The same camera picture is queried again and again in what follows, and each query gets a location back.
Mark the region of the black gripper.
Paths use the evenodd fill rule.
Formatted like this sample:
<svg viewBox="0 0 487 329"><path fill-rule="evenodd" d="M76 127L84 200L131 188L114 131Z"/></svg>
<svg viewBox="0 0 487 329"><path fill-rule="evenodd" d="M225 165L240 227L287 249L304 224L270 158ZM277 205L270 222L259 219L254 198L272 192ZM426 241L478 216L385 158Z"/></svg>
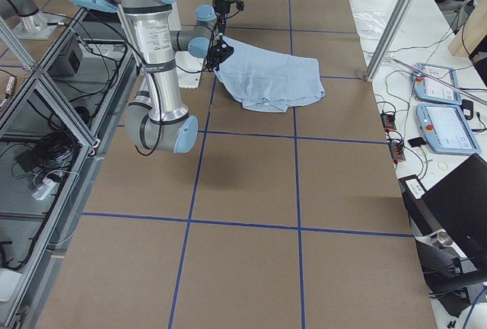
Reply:
<svg viewBox="0 0 487 329"><path fill-rule="evenodd" d="M224 49L221 47L211 47L206 56L206 69L212 72L219 69L220 64L224 61Z"/></svg>
<svg viewBox="0 0 487 329"><path fill-rule="evenodd" d="M213 0L213 8L217 14L217 33L218 37L222 38L227 26L226 16L231 10L231 0Z"/></svg>

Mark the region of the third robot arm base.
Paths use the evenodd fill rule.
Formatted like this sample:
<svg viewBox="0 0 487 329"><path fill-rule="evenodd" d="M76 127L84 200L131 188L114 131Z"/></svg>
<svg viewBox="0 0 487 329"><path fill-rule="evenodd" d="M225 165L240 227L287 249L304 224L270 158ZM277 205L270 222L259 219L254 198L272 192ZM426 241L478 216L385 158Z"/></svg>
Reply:
<svg viewBox="0 0 487 329"><path fill-rule="evenodd" d="M59 26L62 17L42 11L34 0L1 0L1 17L4 20L19 18L13 29L15 36L25 40L48 40Z"/></svg>

